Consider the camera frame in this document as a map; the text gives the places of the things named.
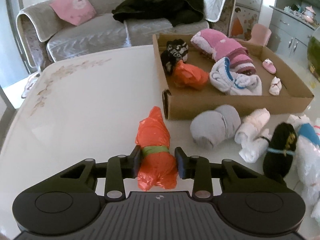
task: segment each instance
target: green tape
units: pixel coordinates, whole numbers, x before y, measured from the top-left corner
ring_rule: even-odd
[[[169,149],[166,146],[147,146],[142,149],[142,153],[144,156],[148,156],[152,153],[161,153],[161,152],[169,152]]]

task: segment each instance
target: gray sofa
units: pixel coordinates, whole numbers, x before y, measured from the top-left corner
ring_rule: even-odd
[[[220,20],[202,20],[172,27],[167,19],[129,19],[124,24],[112,17],[111,10],[124,0],[89,0],[97,17],[73,26],[55,14],[45,1],[20,11],[17,29],[31,67],[42,71],[53,62],[109,49],[152,44],[152,35],[159,33],[195,34],[214,28],[229,36],[235,0],[226,0]]]

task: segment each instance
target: table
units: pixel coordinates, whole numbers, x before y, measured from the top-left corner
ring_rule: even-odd
[[[311,74],[305,75],[306,82],[312,80]],[[319,87],[314,89],[318,98]],[[306,111],[313,120],[318,98]],[[86,158],[106,162],[115,155],[129,155],[139,121],[153,106],[162,108],[151,45],[95,53],[46,68],[18,111],[0,154],[0,231],[10,238],[19,234],[11,208],[15,197],[28,187]],[[267,127],[273,130],[287,117],[272,116]],[[217,163],[230,158],[262,173],[263,159],[245,163],[238,154],[240,145],[233,140],[205,151],[193,143],[190,121],[166,121],[166,125],[171,153],[180,146],[189,156],[200,155]],[[286,181],[293,188],[298,182],[296,171]],[[219,195],[219,180],[212,182],[214,194]],[[136,180],[125,179],[124,184],[127,194],[139,190]],[[192,180],[178,179],[174,190],[191,191],[192,185]],[[103,179],[96,192],[103,195]],[[309,209],[299,232],[305,237],[320,234]]]

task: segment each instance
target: pink baby shoe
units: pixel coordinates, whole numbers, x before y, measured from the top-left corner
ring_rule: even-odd
[[[264,62],[262,62],[262,66],[271,74],[276,73],[276,68],[273,65],[273,62],[270,59],[266,59]]]

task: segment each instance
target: pink plastic chair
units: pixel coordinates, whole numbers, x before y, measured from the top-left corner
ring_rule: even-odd
[[[271,30],[262,24],[256,23],[251,31],[251,39],[246,41],[256,45],[266,46],[271,36]]]

